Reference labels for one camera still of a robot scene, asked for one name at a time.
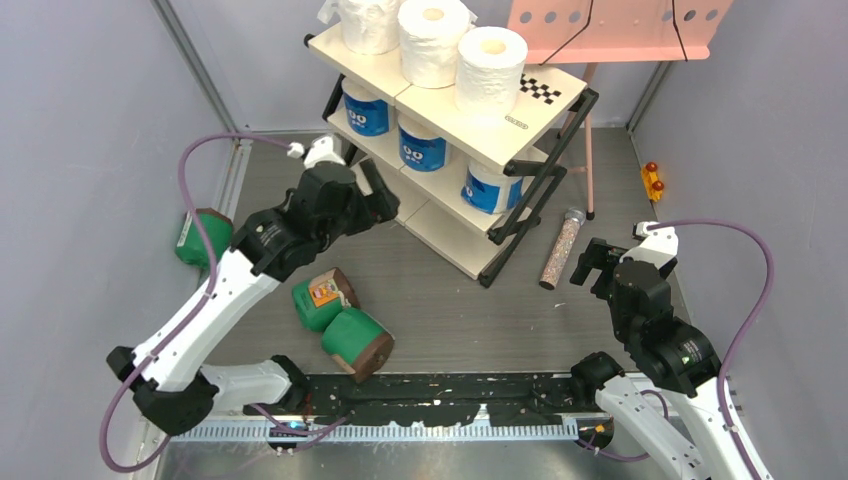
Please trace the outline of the glitter microphone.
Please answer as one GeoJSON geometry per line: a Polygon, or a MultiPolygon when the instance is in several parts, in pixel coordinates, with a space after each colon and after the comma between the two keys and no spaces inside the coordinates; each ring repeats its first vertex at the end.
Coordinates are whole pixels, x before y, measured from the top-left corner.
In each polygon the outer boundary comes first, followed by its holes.
{"type": "Polygon", "coordinates": [[[576,237],[586,219],[586,212],[579,208],[570,208],[566,211],[561,229],[539,279],[539,285],[543,289],[554,290],[558,285],[576,237]]]}

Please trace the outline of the white paper towel roll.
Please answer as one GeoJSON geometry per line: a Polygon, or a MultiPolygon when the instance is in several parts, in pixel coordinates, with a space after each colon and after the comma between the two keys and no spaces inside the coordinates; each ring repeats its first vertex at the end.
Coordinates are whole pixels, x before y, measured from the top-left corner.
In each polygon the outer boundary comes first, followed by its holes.
{"type": "Polygon", "coordinates": [[[362,55],[381,55],[399,46],[398,0],[325,1],[317,19],[328,24],[338,15],[344,44],[362,55]]]}
{"type": "Polygon", "coordinates": [[[504,27],[475,27],[459,42],[454,101],[459,111],[503,117],[515,107],[528,44],[504,27]]]}
{"type": "Polygon", "coordinates": [[[413,86],[441,89],[455,83],[458,45],[477,16],[454,0],[405,1],[399,8],[401,70],[413,86]]]}

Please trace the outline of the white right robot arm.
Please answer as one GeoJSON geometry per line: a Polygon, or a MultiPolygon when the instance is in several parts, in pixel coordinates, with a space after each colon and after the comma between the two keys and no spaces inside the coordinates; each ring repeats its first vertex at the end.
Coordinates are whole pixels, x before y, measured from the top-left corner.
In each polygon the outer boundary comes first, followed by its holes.
{"type": "Polygon", "coordinates": [[[591,288],[610,310],[615,338],[638,370],[660,389],[689,432],[683,436],[643,400],[623,368],[604,352],[571,369],[571,397],[602,409],[628,430],[672,479],[769,479],[772,474],[739,423],[720,379],[721,361],[707,337],[674,313],[667,278],[677,238],[652,235],[625,250],[593,238],[570,281],[591,288]]]}

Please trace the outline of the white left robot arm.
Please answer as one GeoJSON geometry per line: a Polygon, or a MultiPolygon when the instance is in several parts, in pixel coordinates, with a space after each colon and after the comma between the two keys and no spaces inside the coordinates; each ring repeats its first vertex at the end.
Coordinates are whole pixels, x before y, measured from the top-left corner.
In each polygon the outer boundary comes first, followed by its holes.
{"type": "Polygon", "coordinates": [[[261,299],[339,237],[397,216],[399,198],[376,164],[322,161],[306,169],[283,204],[250,215],[208,280],[147,341],[116,347],[107,357],[127,382],[141,414],[169,436],[182,435],[211,413],[250,404],[298,412],[307,398],[303,372],[286,356],[257,364],[214,366],[216,345],[261,299]]]}

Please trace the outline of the green package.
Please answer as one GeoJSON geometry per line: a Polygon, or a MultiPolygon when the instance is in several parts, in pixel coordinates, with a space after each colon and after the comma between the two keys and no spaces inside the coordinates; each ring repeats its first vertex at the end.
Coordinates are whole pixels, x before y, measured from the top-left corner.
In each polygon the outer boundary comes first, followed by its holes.
{"type": "MultiPolygon", "coordinates": [[[[197,215],[206,231],[214,256],[219,260],[230,244],[234,231],[233,222],[229,217],[212,208],[200,208],[197,210],[197,215]]],[[[200,229],[190,213],[186,213],[174,253],[187,265],[204,270],[210,266],[209,254],[200,229]]]]}
{"type": "Polygon", "coordinates": [[[291,290],[301,325],[312,332],[323,332],[345,309],[360,308],[361,303],[347,276],[333,268],[291,290]]]}
{"type": "Polygon", "coordinates": [[[368,313],[353,307],[341,311],[321,337],[324,352],[357,384],[385,365],[394,345],[391,333],[368,313]]]}

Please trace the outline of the blue paper towel roll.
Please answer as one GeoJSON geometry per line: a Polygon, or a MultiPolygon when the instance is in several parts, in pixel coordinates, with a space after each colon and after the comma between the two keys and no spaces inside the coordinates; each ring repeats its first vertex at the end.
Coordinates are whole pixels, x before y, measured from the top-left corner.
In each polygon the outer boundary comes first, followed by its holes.
{"type": "Polygon", "coordinates": [[[399,158],[410,169],[418,172],[435,172],[450,161],[449,143],[411,117],[398,117],[399,158]]]}
{"type": "Polygon", "coordinates": [[[342,80],[342,91],[347,121],[355,133],[377,137],[389,133],[396,126],[394,107],[351,78],[342,80]]]}
{"type": "Polygon", "coordinates": [[[461,197],[487,214],[502,214],[516,207],[522,197],[523,177],[510,177],[469,160],[461,197]]]}

